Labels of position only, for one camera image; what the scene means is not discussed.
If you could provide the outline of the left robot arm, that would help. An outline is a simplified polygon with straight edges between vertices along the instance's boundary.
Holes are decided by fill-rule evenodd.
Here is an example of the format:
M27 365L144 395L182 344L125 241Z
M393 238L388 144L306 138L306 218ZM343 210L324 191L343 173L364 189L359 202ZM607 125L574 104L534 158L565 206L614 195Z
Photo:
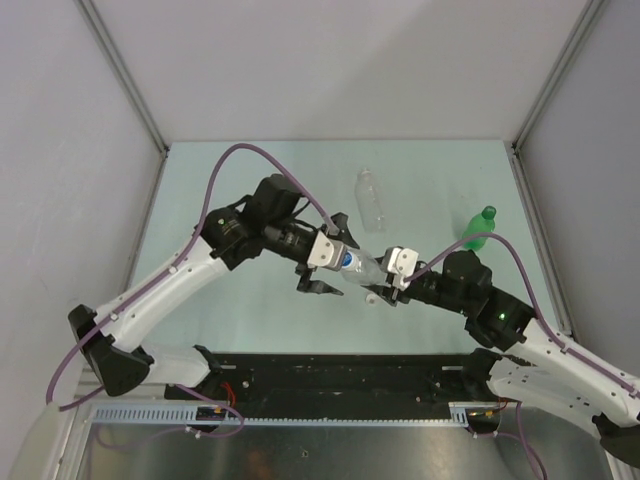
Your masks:
M122 396L143 384L183 385L197 398L221 387L214 355L202 346L153 346L147 335L170 312L204 286L263 251L295 263L300 292L333 294L314 281L317 269L338 271L358 245L344 213L316 228L297 221L301 191L281 174L264 178L251 195L207 213L184 249L140 285L91 309L75 307L69 323L81 352L107 395Z

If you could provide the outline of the green bottle cap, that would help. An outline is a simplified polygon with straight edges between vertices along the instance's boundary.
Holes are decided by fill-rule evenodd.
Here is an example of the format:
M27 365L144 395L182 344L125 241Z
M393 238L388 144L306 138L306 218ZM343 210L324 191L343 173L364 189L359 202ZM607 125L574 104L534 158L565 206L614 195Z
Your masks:
M491 205L486 206L481 212L481 216L485 220L494 220L496 215L497 215L497 209Z

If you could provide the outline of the green plastic bottle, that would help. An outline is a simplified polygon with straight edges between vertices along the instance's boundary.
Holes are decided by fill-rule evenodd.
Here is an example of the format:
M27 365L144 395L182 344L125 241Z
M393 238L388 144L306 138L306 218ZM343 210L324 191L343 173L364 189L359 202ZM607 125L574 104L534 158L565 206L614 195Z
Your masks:
M494 220L485 220L481 212L471 218L462 234L462 239L465 239L464 249L478 252L485 246L487 238L477 237L477 234L493 233L495 230L496 217Z

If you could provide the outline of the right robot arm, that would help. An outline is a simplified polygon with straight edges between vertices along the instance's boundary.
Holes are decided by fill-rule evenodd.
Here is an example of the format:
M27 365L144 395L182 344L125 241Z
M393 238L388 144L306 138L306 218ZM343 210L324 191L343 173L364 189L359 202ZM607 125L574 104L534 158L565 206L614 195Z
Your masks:
M448 254L439 272L417 271L418 255L391 247L375 293L390 305L418 301L465 317L480 344L461 376L473 401L491 394L528 403L598 439L620 461L639 465L639 380L546 324L531 305L495 287L472 251Z

